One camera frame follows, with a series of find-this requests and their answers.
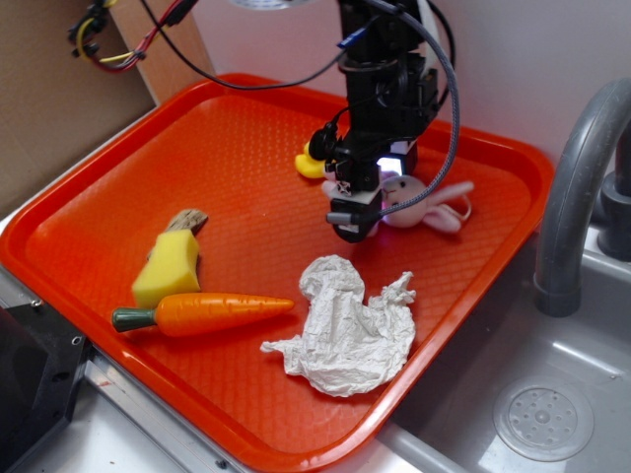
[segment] toy carrot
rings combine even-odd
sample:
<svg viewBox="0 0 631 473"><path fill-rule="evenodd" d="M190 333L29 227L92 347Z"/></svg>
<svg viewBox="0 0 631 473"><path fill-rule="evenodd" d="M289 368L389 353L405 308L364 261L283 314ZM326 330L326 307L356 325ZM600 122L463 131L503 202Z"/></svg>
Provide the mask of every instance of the toy carrot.
<svg viewBox="0 0 631 473"><path fill-rule="evenodd" d="M165 335L182 337L238 327L291 310L294 302L231 293L175 294L155 309L122 307L111 323L118 332L158 325Z"/></svg>

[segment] gray faucet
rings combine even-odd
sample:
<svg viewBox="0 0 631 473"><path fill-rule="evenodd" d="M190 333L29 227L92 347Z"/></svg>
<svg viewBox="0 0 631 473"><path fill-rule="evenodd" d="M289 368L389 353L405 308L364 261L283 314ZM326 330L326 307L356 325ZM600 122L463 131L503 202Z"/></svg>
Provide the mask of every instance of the gray faucet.
<svg viewBox="0 0 631 473"><path fill-rule="evenodd" d="M603 179L614 152L615 172ZM596 201L604 213L598 246L607 255L630 261L631 79L600 89L561 156L536 255L535 304L543 313L563 317L581 305L581 260Z"/></svg>

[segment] sink drain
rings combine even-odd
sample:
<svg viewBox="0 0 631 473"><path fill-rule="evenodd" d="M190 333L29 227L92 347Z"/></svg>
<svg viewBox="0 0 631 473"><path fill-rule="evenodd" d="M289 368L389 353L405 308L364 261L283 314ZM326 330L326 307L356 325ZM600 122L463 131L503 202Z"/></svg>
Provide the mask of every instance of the sink drain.
<svg viewBox="0 0 631 473"><path fill-rule="evenodd" d="M594 413L585 396L547 377L519 379L507 386L495 401L493 420L508 447L537 461L570 458L594 431Z"/></svg>

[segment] yellow duck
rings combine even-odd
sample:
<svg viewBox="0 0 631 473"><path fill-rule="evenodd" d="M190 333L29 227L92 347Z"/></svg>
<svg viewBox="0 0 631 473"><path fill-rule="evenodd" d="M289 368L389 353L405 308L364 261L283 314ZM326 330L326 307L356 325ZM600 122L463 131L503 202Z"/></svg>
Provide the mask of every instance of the yellow duck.
<svg viewBox="0 0 631 473"><path fill-rule="evenodd" d="M305 145L303 153L298 155L294 161L296 170L309 179L320 179L324 177L324 161L318 161L309 154L309 143Z"/></svg>

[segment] crumpled paper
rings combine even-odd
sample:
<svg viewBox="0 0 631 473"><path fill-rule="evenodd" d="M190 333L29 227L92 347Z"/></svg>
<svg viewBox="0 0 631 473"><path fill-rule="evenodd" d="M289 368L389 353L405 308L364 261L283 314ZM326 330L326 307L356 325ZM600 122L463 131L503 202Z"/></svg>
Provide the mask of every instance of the crumpled paper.
<svg viewBox="0 0 631 473"><path fill-rule="evenodd" d="M302 375L318 391L347 397L390 381L407 360L416 327L407 306L415 291L405 272L363 305L365 286L350 261L337 255L314 261L300 290L311 301L303 335L263 342L264 353L284 355L285 372Z"/></svg>

